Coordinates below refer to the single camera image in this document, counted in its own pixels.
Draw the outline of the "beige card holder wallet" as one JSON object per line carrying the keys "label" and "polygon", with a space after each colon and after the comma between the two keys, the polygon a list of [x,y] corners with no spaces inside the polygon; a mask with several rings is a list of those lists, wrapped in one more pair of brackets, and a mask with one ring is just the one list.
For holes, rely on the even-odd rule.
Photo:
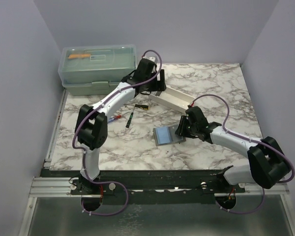
{"label": "beige card holder wallet", "polygon": [[155,145],[158,147],[184,143],[186,138],[176,134],[177,128],[178,124],[153,128]]}

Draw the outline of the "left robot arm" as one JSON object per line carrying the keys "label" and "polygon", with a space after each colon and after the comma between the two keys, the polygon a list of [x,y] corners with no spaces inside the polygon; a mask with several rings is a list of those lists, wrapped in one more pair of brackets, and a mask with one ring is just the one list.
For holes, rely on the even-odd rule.
{"label": "left robot arm", "polygon": [[99,151],[108,137],[108,120],[125,103],[142,92],[164,91],[165,72],[156,63],[143,58],[137,68],[122,78],[118,86],[92,106],[83,105],[78,113],[72,146],[83,151],[82,188],[88,194],[99,189]]}

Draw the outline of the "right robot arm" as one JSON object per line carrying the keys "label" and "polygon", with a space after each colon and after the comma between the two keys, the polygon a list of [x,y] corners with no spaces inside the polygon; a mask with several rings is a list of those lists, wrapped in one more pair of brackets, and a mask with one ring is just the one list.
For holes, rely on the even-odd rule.
{"label": "right robot arm", "polygon": [[248,159],[246,165],[231,165],[218,173],[216,186],[223,193],[239,183],[256,183],[270,189],[293,170],[274,138],[252,139],[226,129],[220,123],[208,122],[197,106],[188,107],[180,118],[175,134],[220,145]]}

